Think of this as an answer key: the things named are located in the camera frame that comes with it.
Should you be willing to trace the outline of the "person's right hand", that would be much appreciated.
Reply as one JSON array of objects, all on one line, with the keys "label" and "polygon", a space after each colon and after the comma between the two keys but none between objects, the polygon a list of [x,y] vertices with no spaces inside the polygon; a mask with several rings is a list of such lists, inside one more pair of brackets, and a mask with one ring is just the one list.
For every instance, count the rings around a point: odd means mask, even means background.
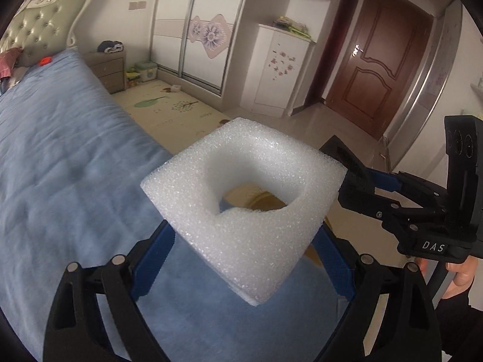
[{"label": "person's right hand", "polygon": [[464,263],[445,263],[445,268],[449,273],[453,273],[454,277],[442,294],[442,299],[450,299],[463,292],[466,292],[475,279],[476,270],[480,260],[473,256],[468,256]]}]

